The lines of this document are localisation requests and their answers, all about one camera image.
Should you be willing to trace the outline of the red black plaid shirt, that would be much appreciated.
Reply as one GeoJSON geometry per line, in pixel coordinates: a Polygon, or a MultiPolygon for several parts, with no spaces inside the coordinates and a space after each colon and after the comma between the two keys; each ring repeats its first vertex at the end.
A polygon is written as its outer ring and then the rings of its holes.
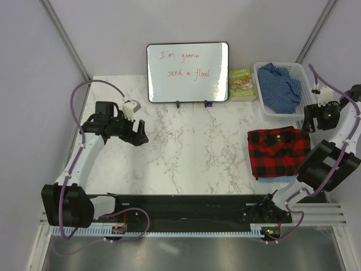
{"type": "Polygon", "coordinates": [[[310,136],[292,126],[248,131],[247,140],[255,178],[295,176],[311,151],[310,136]]]}

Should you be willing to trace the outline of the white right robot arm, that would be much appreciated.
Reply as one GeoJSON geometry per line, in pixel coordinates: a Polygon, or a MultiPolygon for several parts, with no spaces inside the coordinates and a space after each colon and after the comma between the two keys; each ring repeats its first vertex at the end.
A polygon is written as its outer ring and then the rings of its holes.
{"type": "Polygon", "coordinates": [[[339,101],[325,99],[330,88],[314,90],[320,102],[305,106],[302,131],[334,130],[329,140],[320,141],[306,155],[297,170],[296,180],[273,195],[272,203],[258,208],[264,222],[271,222],[279,210],[289,211],[303,198],[321,191],[332,191],[359,166],[356,146],[360,138],[360,85],[354,85],[339,101]]]}

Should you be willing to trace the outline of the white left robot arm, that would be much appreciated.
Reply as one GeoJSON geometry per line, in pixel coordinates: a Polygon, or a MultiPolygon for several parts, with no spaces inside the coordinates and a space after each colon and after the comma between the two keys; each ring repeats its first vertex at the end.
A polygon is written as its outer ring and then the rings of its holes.
{"type": "Polygon", "coordinates": [[[115,102],[98,101],[95,112],[81,126],[81,142],[54,184],[45,185],[41,197],[48,223],[51,226],[87,228],[94,219],[105,215],[112,222],[123,218],[124,209],[112,196],[91,197],[86,194],[90,172],[94,163],[112,137],[140,146],[149,140],[145,122],[135,124],[135,113],[141,105],[135,100],[118,107],[115,102]]]}

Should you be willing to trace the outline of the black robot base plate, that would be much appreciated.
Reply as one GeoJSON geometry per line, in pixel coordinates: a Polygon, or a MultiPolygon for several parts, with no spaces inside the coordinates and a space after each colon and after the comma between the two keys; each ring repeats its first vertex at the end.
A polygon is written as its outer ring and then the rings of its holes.
{"type": "Polygon", "coordinates": [[[131,230],[244,230],[251,224],[290,224],[270,195],[115,195],[116,207],[100,222],[131,230]]]}

